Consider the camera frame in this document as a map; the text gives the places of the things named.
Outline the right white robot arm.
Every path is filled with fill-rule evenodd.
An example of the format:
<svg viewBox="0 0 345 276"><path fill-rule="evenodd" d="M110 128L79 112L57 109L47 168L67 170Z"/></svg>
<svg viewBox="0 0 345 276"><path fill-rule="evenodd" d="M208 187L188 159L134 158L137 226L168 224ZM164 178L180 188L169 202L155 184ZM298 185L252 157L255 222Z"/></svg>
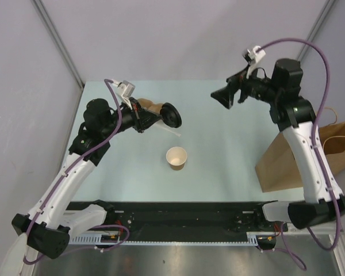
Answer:
<svg viewBox="0 0 345 276"><path fill-rule="evenodd" d="M298 229L335 221L345 214L345 195L334 180L313 130L316 115L311 103L299 95L303 70L300 62L283 58L275 62L271 78L259 78L249 67L227 78L227 85L211 93L211 97L230 109L234 95L240 92L239 103L248 97L270 105L270 117L287 141L304 190L304 200L273 201L263 204L255 214L254 225L266 231L275 221L291 223Z"/></svg>

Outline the brown paper coffee cup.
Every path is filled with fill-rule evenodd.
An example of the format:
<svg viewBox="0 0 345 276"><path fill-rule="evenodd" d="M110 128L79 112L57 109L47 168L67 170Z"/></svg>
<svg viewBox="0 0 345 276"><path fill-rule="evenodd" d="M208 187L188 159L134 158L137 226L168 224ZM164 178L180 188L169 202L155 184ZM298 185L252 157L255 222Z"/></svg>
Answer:
<svg viewBox="0 0 345 276"><path fill-rule="evenodd" d="M187 161L187 152L182 147L172 147L166 153L166 160L175 171L179 171L184 168Z"/></svg>

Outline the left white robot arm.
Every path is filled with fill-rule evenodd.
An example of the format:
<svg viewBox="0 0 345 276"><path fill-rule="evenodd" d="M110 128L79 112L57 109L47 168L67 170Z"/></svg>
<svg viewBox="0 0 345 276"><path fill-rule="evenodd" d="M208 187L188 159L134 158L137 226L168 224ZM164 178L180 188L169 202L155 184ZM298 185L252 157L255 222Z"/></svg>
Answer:
<svg viewBox="0 0 345 276"><path fill-rule="evenodd" d="M110 139L129 128L142 133L158 121L169 122L168 113L176 114L169 103L154 104L146 99L130 99L112 109L107 100L97 98L86 105L84 121L73 140L63 168L38 203L27 214L16 214L11 222L18 235L41 256L56 259L71 239L94 229L117 228L112 204L96 200L85 209L65 218L64 212L83 181L99 165L110 148Z"/></svg>

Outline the black plastic cup lid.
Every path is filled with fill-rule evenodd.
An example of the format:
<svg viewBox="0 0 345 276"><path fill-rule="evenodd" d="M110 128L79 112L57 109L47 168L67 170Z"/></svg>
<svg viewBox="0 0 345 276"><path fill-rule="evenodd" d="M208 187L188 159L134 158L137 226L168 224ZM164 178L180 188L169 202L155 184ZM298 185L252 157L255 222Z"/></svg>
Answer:
<svg viewBox="0 0 345 276"><path fill-rule="evenodd" d="M160 110L162 121L170 128L179 128L182 125L181 115L174 105L166 102Z"/></svg>

